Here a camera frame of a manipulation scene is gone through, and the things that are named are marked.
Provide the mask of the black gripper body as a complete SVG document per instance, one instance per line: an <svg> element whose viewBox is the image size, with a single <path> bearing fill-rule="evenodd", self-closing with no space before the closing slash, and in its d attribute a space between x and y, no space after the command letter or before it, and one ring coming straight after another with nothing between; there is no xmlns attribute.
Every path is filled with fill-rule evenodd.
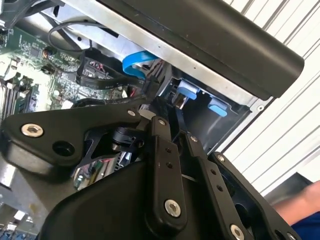
<svg viewBox="0 0 320 240"><path fill-rule="evenodd" d="M222 216L177 162L139 161L62 200L40 240L224 240Z"/></svg>

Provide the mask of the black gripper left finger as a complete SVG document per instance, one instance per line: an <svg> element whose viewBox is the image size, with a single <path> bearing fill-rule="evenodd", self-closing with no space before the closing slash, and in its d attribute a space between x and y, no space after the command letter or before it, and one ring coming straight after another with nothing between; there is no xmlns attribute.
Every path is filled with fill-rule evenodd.
<svg viewBox="0 0 320 240"><path fill-rule="evenodd" d="M12 191L36 223L43 226L61 201L83 190L74 188L71 177L77 168L93 161L128 152L127 166L171 161L179 163L181 172L174 143L174 108L157 97L147 118L138 111L143 103L134 100L23 113L3 121L0 151L17 169Z"/></svg>

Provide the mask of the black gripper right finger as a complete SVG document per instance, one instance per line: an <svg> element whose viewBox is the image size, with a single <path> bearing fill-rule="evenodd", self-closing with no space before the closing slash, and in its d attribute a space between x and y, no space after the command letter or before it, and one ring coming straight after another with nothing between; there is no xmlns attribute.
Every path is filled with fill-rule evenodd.
<svg viewBox="0 0 320 240"><path fill-rule="evenodd" d="M182 110L173 110L174 142L182 173L193 178L203 201L195 206L213 240L298 240L298 234L220 152L208 156L187 131Z"/></svg>

